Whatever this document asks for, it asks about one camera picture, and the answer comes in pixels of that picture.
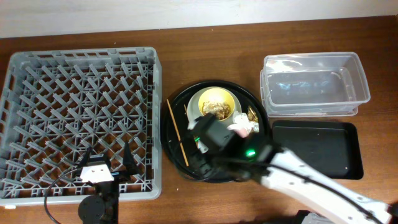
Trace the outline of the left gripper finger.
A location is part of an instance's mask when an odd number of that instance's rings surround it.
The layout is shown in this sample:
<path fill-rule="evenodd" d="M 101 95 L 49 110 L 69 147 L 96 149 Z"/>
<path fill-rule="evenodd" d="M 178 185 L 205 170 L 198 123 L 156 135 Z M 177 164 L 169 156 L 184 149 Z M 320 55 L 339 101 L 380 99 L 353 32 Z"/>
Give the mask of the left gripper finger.
<path fill-rule="evenodd" d="M 127 141 L 124 142 L 123 166 L 129 174 L 137 174 L 137 166 Z"/>
<path fill-rule="evenodd" d="M 90 146 L 90 147 L 87 149 L 87 151 L 84 153 L 83 159 L 82 159 L 82 160 L 79 162 L 79 164 L 77 165 L 77 168 L 78 168 L 78 169 L 82 169 L 84 166 L 87 165 L 92 150 L 93 150 L 93 148 Z"/>

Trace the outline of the pink cup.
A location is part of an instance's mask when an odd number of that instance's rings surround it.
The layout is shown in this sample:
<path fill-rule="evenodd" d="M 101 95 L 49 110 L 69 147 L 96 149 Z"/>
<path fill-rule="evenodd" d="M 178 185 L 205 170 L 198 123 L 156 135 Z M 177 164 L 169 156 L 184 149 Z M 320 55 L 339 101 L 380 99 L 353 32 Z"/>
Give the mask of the pink cup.
<path fill-rule="evenodd" d="M 236 132 L 242 138 L 246 138 L 249 135 L 247 129 L 240 124 L 231 124 L 227 129 Z"/>

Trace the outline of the white tissue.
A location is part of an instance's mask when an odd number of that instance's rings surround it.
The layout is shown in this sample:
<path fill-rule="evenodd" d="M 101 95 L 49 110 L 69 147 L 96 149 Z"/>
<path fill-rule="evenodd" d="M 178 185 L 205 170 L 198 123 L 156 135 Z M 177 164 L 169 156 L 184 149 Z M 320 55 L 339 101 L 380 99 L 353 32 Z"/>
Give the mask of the white tissue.
<path fill-rule="evenodd" d="M 233 113 L 233 123 L 240 125 L 249 133 L 252 131 L 252 123 L 246 113 L 239 113 L 238 111 L 235 111 Z"/>

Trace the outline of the gold snack wrapper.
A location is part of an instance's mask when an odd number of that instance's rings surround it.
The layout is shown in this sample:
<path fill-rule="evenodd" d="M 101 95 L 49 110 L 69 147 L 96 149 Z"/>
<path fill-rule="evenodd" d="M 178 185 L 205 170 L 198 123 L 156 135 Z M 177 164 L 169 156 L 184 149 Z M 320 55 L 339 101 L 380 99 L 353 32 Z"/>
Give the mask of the gold snack wrapper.
<path fill-rule="evenodd" d="M 251 106 L 248 106 L 248 112 L 247 112 L 248 120 L 249 123 L 252 126 L 252 131 L 258 133 L 259 132 L 259 118 L 257 117 L 257 114 L 253 110 Z"/>

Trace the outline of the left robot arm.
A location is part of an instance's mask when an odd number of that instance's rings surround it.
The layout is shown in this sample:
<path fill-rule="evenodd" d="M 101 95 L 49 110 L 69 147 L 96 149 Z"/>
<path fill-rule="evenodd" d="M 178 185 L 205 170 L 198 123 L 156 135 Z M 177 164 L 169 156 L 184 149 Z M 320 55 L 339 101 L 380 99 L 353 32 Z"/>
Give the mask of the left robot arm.
<path fill-rule="evenodd" d="M 131 176 L 140 174 L 131 154 L 129 143 L 124 143 L 121 171 L 111 171 L 111 162 L 105 154 L 92 155 L 92 147 L 78 164 L 78 176 L 83 183 L 94 187 L 95 193 L 84 198 L 78 207 L 83 224 L 117 223 L 119 212 L 119 185 L 129 182 Z"/>

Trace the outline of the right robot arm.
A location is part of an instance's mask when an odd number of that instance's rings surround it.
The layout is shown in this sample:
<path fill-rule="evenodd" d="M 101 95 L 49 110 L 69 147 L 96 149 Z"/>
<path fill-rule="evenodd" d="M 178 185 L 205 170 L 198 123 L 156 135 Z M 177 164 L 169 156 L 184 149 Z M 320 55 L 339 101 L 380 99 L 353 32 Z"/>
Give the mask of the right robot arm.
<path fill-rule="evenodd" d="M 333 223 L 395 223 L 397 204 L 367 198 L 335 182 L 265 136 L 195 134 L 214 168 L 288 195 Z"/>

